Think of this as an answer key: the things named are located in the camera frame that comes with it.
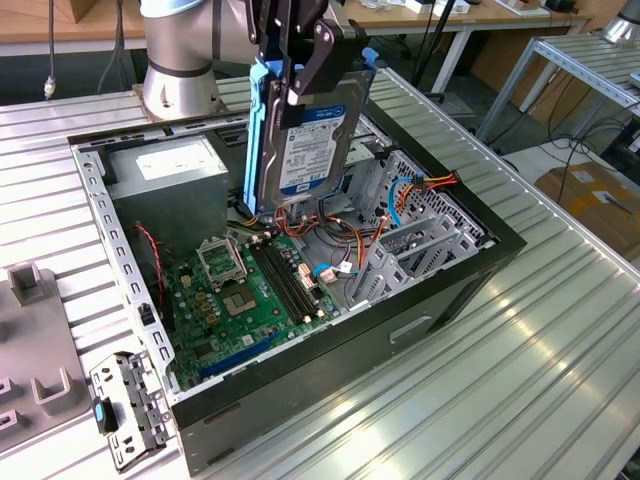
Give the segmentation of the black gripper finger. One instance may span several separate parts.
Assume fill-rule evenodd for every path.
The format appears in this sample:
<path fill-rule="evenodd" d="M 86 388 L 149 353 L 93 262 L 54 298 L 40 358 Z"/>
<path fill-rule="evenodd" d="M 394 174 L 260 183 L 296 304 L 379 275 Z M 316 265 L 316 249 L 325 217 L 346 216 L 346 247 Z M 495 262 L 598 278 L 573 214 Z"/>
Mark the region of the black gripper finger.
<path fill-rule="evenodd" d="M 257 14 L 249 16 L 249 40 L 258 46 L 258 60 L 266 63 L 290 58 L 286 46 L 289 23 L 290 18 L 284 14 L 267 15 L 264 20 L 260 20 Z"/>
<path fill-rule="evenodd" d="M 282 22 L 282 126 L 305 121 L 305 112 L 336 101 L 361 109 L 371 86 L 364 30 L 348 20 Z"/>

